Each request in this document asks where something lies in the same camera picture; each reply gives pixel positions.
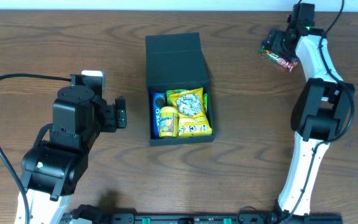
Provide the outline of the blue Oreo cookie pack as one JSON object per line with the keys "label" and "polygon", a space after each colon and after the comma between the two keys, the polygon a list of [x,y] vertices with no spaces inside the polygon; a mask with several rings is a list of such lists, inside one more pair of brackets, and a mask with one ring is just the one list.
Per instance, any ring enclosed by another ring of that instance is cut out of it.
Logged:
{"label": "blue Oreo cookie pack", "polygon": [[165,93],[151,92],[152,95],[152,121],[153,121],[153,135],[155,139],[159,138],[160,126],[160,110],[166,105]]}

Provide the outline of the green red candy bar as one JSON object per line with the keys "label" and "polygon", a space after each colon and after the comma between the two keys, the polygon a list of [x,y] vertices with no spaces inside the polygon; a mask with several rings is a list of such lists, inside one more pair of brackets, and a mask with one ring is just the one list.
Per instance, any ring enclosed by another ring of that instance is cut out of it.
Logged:
{"label": "green red candy bar", "polygon": [[271,50],[267,50],[264,45],[261,46],[261,48],[259,50],[259,55],[271,60],[276,65],[278,65],[280,68],[285,69],[288,72],[292,72],[293,69],[298,66],[297,60],[285,59],[282,56],[279,56],[279,54],[276,54],[276,53],[272,52]]}

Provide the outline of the green Haribo gummy bag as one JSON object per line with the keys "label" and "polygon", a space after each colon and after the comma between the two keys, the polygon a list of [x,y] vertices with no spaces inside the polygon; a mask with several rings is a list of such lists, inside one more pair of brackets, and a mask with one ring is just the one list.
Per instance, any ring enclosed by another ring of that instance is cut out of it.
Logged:
{"label": "green Haribo gummy bag", "polygon": [[[167,105],[168,106],[173,106],[172,100],[170,99],[170,96],[172,94],[181,93],[181,92],[184,92],[184,91],[187,91],[187,90],[184,90],[184,89],[167,90],[166,91]],[[203,94],[203,105],[204,105],[205,111],[208,111],[208,94],[207,93]]]}

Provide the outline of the yellow candy jar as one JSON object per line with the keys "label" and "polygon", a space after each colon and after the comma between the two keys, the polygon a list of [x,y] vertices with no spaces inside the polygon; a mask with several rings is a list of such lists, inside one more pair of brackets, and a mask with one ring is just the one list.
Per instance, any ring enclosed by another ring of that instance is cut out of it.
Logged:
{"label": "yellow candy jar", "polygon": [[165,106],[160,110],[158,135],[160,138],[176,138],[178,136],[178,110]]}

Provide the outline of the black gift box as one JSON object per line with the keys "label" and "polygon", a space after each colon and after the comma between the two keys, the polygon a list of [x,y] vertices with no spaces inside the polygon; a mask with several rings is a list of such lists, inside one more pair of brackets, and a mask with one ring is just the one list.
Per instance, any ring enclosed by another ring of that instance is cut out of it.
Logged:
{"label": "black gift box", "polygon": [[165,93],[167,90],[178,89],[193,90],[201,87],[203,92],[208,94],[206,116],[212,130],[215,130],[209,68],[201,50],[200,35],[198,33],[148,35],[145,37],[145,49],[149,144],[168,146],[214,141],[214,134],[181,139],[160,139],[154,130],[155,113],[152,93]]}

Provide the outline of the yellow Hacks candy bag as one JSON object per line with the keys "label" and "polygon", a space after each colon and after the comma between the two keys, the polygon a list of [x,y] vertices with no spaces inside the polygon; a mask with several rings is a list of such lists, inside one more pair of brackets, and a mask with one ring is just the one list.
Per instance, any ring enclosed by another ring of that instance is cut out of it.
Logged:
{"label": "yellow Hacks candy bag", "polygon": [[178,137],[210,136],[213,130],[204,108],[203,88],[170,95],[173,107],[178,110]]}

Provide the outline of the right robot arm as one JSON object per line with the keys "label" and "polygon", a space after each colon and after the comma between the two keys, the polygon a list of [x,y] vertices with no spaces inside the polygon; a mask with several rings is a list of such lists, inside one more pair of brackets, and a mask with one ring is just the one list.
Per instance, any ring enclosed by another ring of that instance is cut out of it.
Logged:
{"label": "right robot arm", "polygon": [[298,1],[286,30],[272,29],[259,54],[291,72],[303,67],[306,84],[291,113],[294,150],[287,180],[270,223],[311,223],[310,198],[329,145],[349,130],[355,113],[354,85],[338,74],[328,52],[328,31],[316,27],[314,4]]}

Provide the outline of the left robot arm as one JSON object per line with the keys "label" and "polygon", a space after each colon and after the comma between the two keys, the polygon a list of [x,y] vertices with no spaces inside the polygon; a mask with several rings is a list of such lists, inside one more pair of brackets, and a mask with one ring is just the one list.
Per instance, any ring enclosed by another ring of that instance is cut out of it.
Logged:
{"label": "left robot arm", "polygon": [[[88,167],[90,150],[101,133],[127,125],[126,102],[103,99],[105,74],[83,70],[70,76],[53,104],[53,121],[43,126],[22,159],[16,223],[59,223]],[[21,201],[25,196],[28,207]]]}

